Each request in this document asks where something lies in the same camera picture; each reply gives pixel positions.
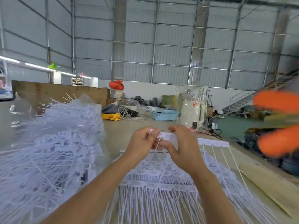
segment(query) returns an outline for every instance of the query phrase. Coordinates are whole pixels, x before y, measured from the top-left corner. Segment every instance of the green floor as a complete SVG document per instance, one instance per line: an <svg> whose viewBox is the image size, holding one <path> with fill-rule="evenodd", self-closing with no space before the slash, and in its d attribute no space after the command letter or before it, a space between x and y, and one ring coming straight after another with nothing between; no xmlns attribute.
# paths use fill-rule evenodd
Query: green floor
<svg viewBox="0 0 299 224"><path fill-rule="evenodd" d="M218 129L222 130L222 137L237 137L244 139L244 132L250 127L261 127L264 122L261 120L245 119L235 116L224 116L223 119L217 118Z"/></svg>

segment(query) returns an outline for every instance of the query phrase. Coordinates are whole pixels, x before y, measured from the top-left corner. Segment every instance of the pile of white tags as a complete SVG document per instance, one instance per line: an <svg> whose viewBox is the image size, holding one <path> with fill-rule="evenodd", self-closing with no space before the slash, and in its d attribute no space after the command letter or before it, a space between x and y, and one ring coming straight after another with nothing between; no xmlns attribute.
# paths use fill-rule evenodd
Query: pile of white tags
<svg viewBox="0 0 299 224"><path fill-rule="evenodd" d="M88 99L53 100L18 126L13 150L0 153L1 224L41 220L111 163L101 145L103 120ZM96 165L99 159L105 163Z"/></svg>
<svg viewBox="0 0 299 224"><path fill-rule="evenodd" d="M176 140L176 135L172 133L161 132L159 137L169 141ZM272 212L248 190L245 182L242 184L229 166L208 154L205 146L212 147L213 151L230 151L229 143L199 139L205 164L218 178L241 219L245 223L278 223ZM206 223L200 196L192 178L177 167L169 153L152 150L125 176L120 186L118 215L118 223L124 222Z"/></svg>

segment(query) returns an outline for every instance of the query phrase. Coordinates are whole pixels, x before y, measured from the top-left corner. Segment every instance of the person's left hand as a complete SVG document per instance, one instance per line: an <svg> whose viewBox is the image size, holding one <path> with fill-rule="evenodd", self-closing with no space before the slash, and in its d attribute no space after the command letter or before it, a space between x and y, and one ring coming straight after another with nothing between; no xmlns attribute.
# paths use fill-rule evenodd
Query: person's left hand
<svg viewBox="0 0 299 224"><path fill-rule="evenodd" d="M149 154L160 132L161 130L157 128L145 127L133 133L129 145L123 154L123 157L130 160L132 168L135 168Z"/></svg>

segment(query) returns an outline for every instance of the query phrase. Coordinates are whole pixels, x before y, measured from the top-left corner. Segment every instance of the red bag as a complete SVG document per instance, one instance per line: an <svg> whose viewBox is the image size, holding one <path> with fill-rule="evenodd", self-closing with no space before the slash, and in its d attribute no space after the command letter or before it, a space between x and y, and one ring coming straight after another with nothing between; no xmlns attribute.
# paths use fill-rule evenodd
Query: red bag
<svg viewBox="0 0 299 224"><path fill-rule="evenodd" d="M109 83L109 87L111 89L115 89L115 90L123 90L125 87L122 84L123 81L121 80L117 80L117 81L111 81Z"/></svg>

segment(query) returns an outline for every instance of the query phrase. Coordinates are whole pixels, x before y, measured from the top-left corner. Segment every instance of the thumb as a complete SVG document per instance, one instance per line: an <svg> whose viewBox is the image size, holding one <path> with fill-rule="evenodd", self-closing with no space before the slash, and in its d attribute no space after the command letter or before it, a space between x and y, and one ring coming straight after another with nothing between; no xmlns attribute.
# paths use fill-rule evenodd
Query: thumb
<svg viewBox="0 0 299 224"><path fill-rule="evenodd" d="M162 146L163 148L165 148L169 152L172 159L177 156L178 151L175 149L175 147L173 146L173 144L171 142L161 140L159 145Z"/></svg>
<svg viewBox="0 0 299 224"><path fill-rule="evenodd" d="M159 136L161 130L160 129L154 129L148 136L147 141L150 143L154 143L155 139Z"/></svg>

